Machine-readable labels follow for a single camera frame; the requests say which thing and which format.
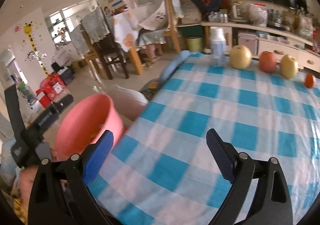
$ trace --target apple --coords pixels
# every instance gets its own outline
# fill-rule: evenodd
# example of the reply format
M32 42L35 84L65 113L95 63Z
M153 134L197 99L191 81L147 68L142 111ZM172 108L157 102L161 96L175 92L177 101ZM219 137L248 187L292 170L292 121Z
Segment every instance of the apple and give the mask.
M230 64L236 69L246 69L252 59L251 52L244 45L236 45L230 50Z
M264 51L259 58L259 69L265 73L274 73L277 69L276 56L274 53Z
M288 54L283 56L280 62L280 74L287 79L292 79L297 72L298 62Z

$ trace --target pink storage box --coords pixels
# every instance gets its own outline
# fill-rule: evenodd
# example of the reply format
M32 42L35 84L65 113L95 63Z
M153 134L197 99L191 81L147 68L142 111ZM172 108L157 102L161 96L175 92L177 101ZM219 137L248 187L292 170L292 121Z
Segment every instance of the pink storage box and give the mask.
M258 54L258 36L246 32L238 33L238 45L245 45L252 55Z

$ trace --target screw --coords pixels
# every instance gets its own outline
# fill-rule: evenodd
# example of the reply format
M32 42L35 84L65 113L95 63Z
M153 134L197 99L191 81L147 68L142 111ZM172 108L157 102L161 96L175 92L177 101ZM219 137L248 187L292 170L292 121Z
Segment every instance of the screw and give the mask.
M78 154L74 154L74 155L71 156L71 160L72 161L77 161L79 159L79 157L80 156Z
M49 159L48 158L42 159L41 164L46 165L47 163L49 163Z
M273 164L277 164L278 163L278 159L276 159L275 157L270 158L270 161Z
M248 155L247 155L246 153L244 153L244 152L241 152L241 153L239 153L239 157L240 157L241 159L247 159L247 158L248 158Z

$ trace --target green trash bin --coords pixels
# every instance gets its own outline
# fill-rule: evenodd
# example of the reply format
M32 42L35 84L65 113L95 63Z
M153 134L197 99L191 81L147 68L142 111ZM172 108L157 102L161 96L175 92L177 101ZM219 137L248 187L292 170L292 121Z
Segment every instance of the green trash bin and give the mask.
M200 36L187 37L188 49L190 52L203 52L203 42Z

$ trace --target tile floor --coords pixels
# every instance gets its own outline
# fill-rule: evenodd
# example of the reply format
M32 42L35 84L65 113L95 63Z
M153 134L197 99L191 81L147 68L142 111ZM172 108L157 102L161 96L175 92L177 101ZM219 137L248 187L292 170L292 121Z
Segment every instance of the tile floor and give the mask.
M149 80L159 77L162 69L176 56L174 50L164 51L163 55L158 56L159 59L155 61L153 67L147 68L144 66L144 74L135 75L134 67L132 64L128 64L128 71L130 74L129 79L125 79L124 73L121 67L117 69L117 72L113 73L113 80L104 80L98 78L95 81L86 66L78 70L75 73L75 79L70 83L67 88L74 97L74 102L60 115L59 119L46 131L44 134L45 141L49 142L50 146L54 148L54 142L58 128L63 121L63 118L73 108L75 104L80 102L82 99L95 94L104 93L108 94L108 90L113 84L117 84L121 87L133 90L140 90L145 83ZM131 121L123 117L126 126L131 124Z

